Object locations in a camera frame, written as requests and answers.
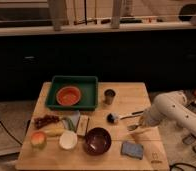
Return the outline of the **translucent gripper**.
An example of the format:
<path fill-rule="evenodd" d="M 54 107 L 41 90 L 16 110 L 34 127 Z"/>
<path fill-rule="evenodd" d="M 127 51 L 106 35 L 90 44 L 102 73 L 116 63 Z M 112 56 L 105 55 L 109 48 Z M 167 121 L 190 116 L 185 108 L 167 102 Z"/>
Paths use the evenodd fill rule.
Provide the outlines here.
<path fill-rule="evenodd" d="M 138 128 L 148 128 L 149 127 L 149 124 L 147 122 L 147 117 L 145 115 L 140 117 L 140 119 L 139 119 L 137 124 L 140 124 L 140 126 Z"/>

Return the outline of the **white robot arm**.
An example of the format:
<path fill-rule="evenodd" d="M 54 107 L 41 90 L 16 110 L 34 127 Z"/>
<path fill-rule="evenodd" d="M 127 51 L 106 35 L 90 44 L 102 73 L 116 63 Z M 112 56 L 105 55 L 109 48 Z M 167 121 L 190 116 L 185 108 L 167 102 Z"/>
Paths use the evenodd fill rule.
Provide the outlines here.
<path fill-rule="evenodd" d="M 152 105 L 143 111 L 139 125 L 154 127 L 164 118 L 169 118 L 196 137 L 196 114 L 186 108 L 187 102 L 187 96 L 183 91 L 159 94 L 154 98 Z"/>

